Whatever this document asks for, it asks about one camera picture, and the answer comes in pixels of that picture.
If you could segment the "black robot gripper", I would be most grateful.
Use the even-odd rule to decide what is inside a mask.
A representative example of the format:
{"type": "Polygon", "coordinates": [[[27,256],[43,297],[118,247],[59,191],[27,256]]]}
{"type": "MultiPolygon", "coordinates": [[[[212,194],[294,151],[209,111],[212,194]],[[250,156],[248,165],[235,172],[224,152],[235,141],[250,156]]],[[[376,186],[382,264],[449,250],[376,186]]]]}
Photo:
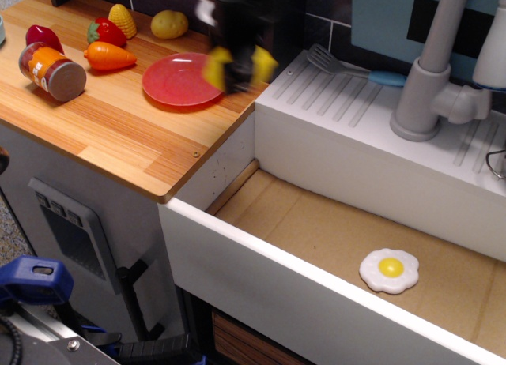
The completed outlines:
{"type": "Polygon", "coordinates": [[[226,93],[247,92],[253,75],[251,56],[259,37],[277,20],[277,0],[210,0],[215,3],[215,36],[231,62],[224,64],[226,93]]]}

